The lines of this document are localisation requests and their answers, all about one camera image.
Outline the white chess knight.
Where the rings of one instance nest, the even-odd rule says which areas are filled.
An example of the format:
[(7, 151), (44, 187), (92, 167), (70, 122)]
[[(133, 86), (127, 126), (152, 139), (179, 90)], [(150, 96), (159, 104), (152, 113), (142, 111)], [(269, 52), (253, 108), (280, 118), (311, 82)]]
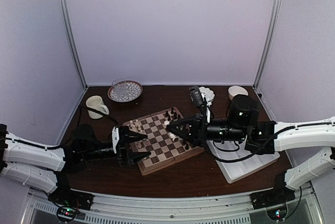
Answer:
[(135, 125), (131, 126), (131, 130), (134, 131), (134, 132), (138, 132), (138, 129), (137, 129), (137, 127)]

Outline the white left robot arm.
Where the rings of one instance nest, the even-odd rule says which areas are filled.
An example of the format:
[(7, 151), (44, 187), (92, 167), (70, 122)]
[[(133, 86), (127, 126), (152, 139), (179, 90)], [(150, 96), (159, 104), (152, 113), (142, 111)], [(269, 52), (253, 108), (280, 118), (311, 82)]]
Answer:
[(116, 159), (129, 167), (150, 156), (150, 152), (133, 152), (130, 144), (147, 135), (127, 126), (114, 127), (110, 140), (101, 142), (89, 124), (81, 124), (71, 133), (70, 145), (44, 145), (20, 138), (1, 125), (1, 176), (42, 190), (64, 205), (75, 201), (67, 175), (86, 169), (93, 161)]

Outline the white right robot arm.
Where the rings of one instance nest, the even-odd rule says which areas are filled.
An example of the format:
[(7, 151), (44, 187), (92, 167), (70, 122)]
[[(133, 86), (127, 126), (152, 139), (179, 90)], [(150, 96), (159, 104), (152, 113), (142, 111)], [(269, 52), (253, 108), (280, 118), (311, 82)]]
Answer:
[(192, 102), (200, 110), (193, 117), (183, 118), (167, 125), (170, 133), (195, 147), (209, 149), (208, 141), (244, 142), (250, 153), (242, 158), (222, 163), (237, 163), (255, 155), (273, 154), (288, 149), (321, 147), (321, 151), (307, 161), (276, 176), (274, 188), (268, 198), (279, 204), (288, 192), (297, 190), (305, 182), (318, 177), (334, 167), (334, 118), (310, 122), (259, 122), (258, 102), (247, 95), (236, 95), (228, 109), (227, 118), (212, 119), (207, 102), (199, 95), (192, 95)]

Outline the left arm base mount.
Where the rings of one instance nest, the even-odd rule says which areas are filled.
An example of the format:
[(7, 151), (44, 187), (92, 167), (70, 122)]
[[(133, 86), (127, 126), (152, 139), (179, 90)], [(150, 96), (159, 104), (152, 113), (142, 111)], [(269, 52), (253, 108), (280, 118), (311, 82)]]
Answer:
[(57, 206), (56, 217), (63, 223), (73, 221), (80, 210), (90, 210), (93, 204), (94, 195), (74, 191), (70, 188), (68, 178), (65, 174), (54, 172), (57, 179), (56, 189), (52, 193), (46, 193), (47, 198)]

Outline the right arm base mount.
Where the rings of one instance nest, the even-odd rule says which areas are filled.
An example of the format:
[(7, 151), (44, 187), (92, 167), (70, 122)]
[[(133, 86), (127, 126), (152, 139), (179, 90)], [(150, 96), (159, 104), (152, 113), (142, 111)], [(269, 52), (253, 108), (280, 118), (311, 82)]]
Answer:
[(276, 223), (284, 222), (290, 218), (298, 209), (302, 198), (302, 187), (299, 187), (299, 200), (293, 210), (288, 210), (287, 202), (294, 200), (295, 190), (286, 187), (285, 172), (275, 177), (274, 187), (261, 192), (250, 194), (253, 209), (269, 208), (266, 210), (267, 216)]

